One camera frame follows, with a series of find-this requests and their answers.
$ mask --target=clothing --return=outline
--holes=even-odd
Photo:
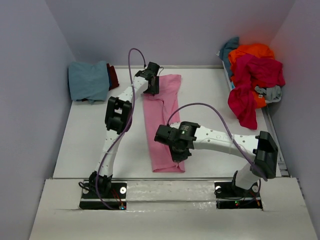
[[[226,69],[226,71],[228,73],[229,78],[234,74],[230,69],[231,64],[230,64],[230,61],[229,61],[229,53],[232,50],[237,49],[237,47],[239,47],[239,37],[238,36],[233,37],[229,41],[227,41],[223,45],[223,47],[220,49],[219,54],[218,54],[218,57],[224,63],[224,67],[225,67],[225,69]]]
[[[265,106],[267,106],[267,101],[265,99],[265,97],[262,94],[259,94],[256,91],[251,91],[253,94],[253,98],[256,102],[256,109],[261,109],[264,108]]]
[[[112,89],[112,81],[111,81],[111,76],[110,76],[110,64],[106,64],[106,70],[108,71],[108,77],[109,77],[109,90]]]
[[[236,77],[235,75],[230,77],[230,81],[233,83],[234,86],[236,86],[235,82],[236,82]]]
[[[282,91],[279,86],[268,87],[268,88],[262,88],[262,87],[256,86],[254,90],[257,93],[264,95],[264,98],[267,104],[277,103],[281,100],[281,97],[282,97]]]
[[[275,59],[274,52],[267,46],[261,43],[255,43],[251,45],[240,45],[237,49],[231,51],[228,55],[228,59],[231,64],[231,71],[236,72],[237,59],[251,54],[257,58]]]
[[[110,66],[110,64],[108,63],[106,65],[106,68],[108,70],[109,81],[111,81],[111,85],[109,87],[109,90],[119,87],[119,81],[118,81],[118,77],[117,77],[117,73],[116,73],[115,67],[114,66]]]
[[[109,77],[105,61],[97,64],[72,62],[68,67],[68,81],[73,101],[87,99],[93,104],[107,99]]]
[[[253,130],[258,128],[255,111],[257,102],[251,93],[252,80],[268,88],[283,86],[286,83],[282,66],[279,61],[258,58],[251,54],[243,55],[236,60],[235,89],[230,92],[228,105],[239,119],[241,126]]]
[[[159,125],[166,125],[170,115],[178,109],[178,90],[181,75],[164,75],[159,77],[159,94],[145,94],[143,97],[143,113],[146,137],[151,158],[152,171],[155,173],[184,173],[183,162],[172,161],[169,147],[156,142],[155,135]],[[170,123],[180,122],[177,112]]]

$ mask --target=red cloth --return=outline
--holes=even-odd
[[[118,77],[117,77],[117,73],[116,73],[115,67],[114,66],[110,66],[110,64],[107,63],[106,64],[106,68],[107,68],[107,70],[109,72],[110,80],[111,80],[111,87],[109,87],[109,90],[119,87],[119,81],[118,81]]]
[[[252,87],[258,85],[261,88],[272,88],[285,85],[282,66],[279,61],[251,54],[237,58],[234,73],[236,87],[230,92],[228,104],[241,126],[253,130],[258,128],[257,103],[251,92]]]

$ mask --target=orange cloth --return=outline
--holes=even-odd
[[[257,58],[267,58],[275,59],[274,52],[267,46],[261,43],[255,43],[251,45],[240,45],[237,49],[229,52],[228,58],[231,63],[231,71],[235,73],[236,71],[236,61],[237,58],[242,57],[243,55],[251,54]]]
[[[254,100],[256,102],[256,109],[261,109],[265,106],[267,106],[267,103],[266,103],[266,100],[265,100],[265,97],[262,96],[262,97],[259,97],[259,93],[257,93],[256,91],[251,91],[252,94],[253,94],[253,97],[254,97]]]
[[[233,82],[233,85],[236,87],[237,85],[236,85],[236,76],[235,75],[232,75],[231,77],[230,77],[230,81],[231,82]]]

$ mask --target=white table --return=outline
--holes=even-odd
[[[116,69],[120,87],[110,91],[117,96],[129,84],[128,69]],[[203,102],[214,106],[224,117],[231,132],[240,135],[257,135],[267,131],[266,121],[260,109],[256,110],[258,130],[241,127],[228,106],[229,87],[223,69],[168,68],[161,73],[180,74],[182,83],[178,92],[179,106]],[[122,139],[114,163],[114,179],[188,179],[232,177],[246,160],[237,156],[209,151],[193,150],[185,161],[185,173],[154,173],[149,157],[142,97],[136,101],[133,124]],[[104,144],[106,103],[73,102],[65,128],[53,178],[88,178],[94,171]],[[218,116],[204,106],[191,106],[181,110],[182,121],[196,122],[205,127],[225,131]]]
[[[317,239],[295,178],[262,183],[263,211],[216,209],[214,182],[193,180],[128,181],[126,211],[81,210],[78,181],[46,181],[30,240]]]

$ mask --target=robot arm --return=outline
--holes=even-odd
[[[107,129],[105,141],[100,161],[98,162],[95,171],[89,177],[89,188],[93,190],[95,189],[96,178],[98,175],[99,192],[109,192],[111,188],[111,179],[116,153],[123,138],[123,131],[125,130],[133,111],[132,102],[142,93],[152,95],[159,93],[159,76],[157,76],[159,68],[160,66],[158,64],[149,62],[146,69],[138,71],[135,74],[133,81],[134,93],[132,86],[129,86],[119,96],[111,96],[109,98],[104,121]],[[100,168],[101,161],[105,155],[106,157]]]
[[[267,179],[276,177],[278,148],[268,132],[261,131],[259,136],[233,135],[233,138]],[[160,125],[154,140],[168,145],[172,160],[177,163],[191,156],[189,149],[207,149],[244,157],[226,133],[194,122]],[[249,190],[261,177],[247,163],[241,170],[235,172],[232,184],[235,189]]]
[[[153,95],[159,93],[159,77],[157,76],[159,68],[159,65],[150,62],[147,69],[139,71],[135,75],[136,78],[133,81],[135,94],[133,88],[129,86],[118,97],[109,98],[105,115],[107,128],[105,142],[100,161],[89,177],[89,188],[95,189],[98,176],[99,192],[109,192],[116,153],[133,111],[132,102],[142,93]],[[256,168],[263,171],[268,179],[275,178],[278,148],[268,132],[261,131],[259,136],[233,135],[233,139],[239,143],[241,149],[249,156],[255,166],[253,168],[248,163],[241,170],[235,172],[232,180],[233,191],[250,189],[261,178]],[[189,149],[207,149],[243,157],[226,133],[211,130],[193,122],[184,121],[174,123],[171,126],[160,125],[154,140],[168,145],[172,160],[178,163],[191,156]]]

